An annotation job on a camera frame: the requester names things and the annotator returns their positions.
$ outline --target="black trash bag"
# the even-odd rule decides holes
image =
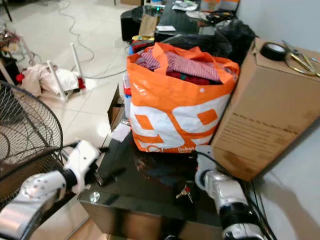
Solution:
[[[202,52],[222,58],[228,58],[233,51],[230,41],[219,32],[214,35],[179,34],[165,39],[162,43],[186,50],[199,46]]]
[[[176,35],[163,43],[181,49],[199,46],[201,51],[212,56],[228,58],[241,65],[256,34],[241,20],[226,20],[215,25],[214,35]]]
[[[241,65],[256,34],[239,19],[222,21],[215,25],[217,32],[225,36],[232,45],[228,58]]]

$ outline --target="scissors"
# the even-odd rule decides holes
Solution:
[[[301,65],[305,70],[298,69],[295,66],[291,65],[290,61],[286,57],[285,63],[288,65],[289,68],[291,68],[301,74],[317,76],[320,78],[320,72],[317,72],[315,66],[311,62],[311,61],[313,61],[313,62],[320,64],[320,61],[318,59],[316,59],[314,57],[309,57],[309,56],[305,55],[304,53],[299,52],[298,50],[294,49],[289,43],[287,43],[284,40],[282,40],[282,42],[287,49],[287,52],[288,52],[287,56],[290,56],[299,65]]]

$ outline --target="key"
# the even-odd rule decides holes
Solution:
[[[189,197],[190,202],[193,204],[194,202],[192,201],[191,193],[190,193],[190,192],[188,192],[188,193],[187,193],[187,195],[188,195],[188,197]]]
[[[177,196],[175,196],[175,198],[178,199],[181,196],[185,196],[185,195],[188,195],[188,193],[185,189],[182,189],[182,191]]]

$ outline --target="paper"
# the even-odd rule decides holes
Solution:
[[[181,11],[194,11],[196,10],[198,7],[198,4],[193,2],[193,1],[180,1],[180,0],[176,0],[174,2],[174,5],[172,7],[172,9],[175,10],[181,10]]]
[[[157,16],[144,14],[140,24],[139,35],[143,37],[153,37],[155,35],[157,22]]]
[[[190,18],[202,19],[204,21],[208,21],[207,16],[210,15],[209,12],[202,11],[186,11],[185,14]]]
[[[156,26],[156,29],[158,31],[164,31],[164,32],[170,32],[170,31],[175,31],[174,26]]]
[[[128,134],[130,133],[130,131],[131,131],[131,127],[121,122],[113,130],[113,132],[111,133],[111,137],[114,140],[117,140],[122,143],[125,140],[126,136],[128,136]]]

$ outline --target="shopping bag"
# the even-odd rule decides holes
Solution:
[[[149,49],[160,64],[154,71],[135,63],[140,57],[138,53],[127,57],[135,144],[141,151],[164,153],[188,153],[197,145],[208,144],[236,84],[239,65],[202,52],[199,47],[184,50],[156,43],[145,51]],[[167,76],[166,52],[212,62],[223,84],[196,85]]]

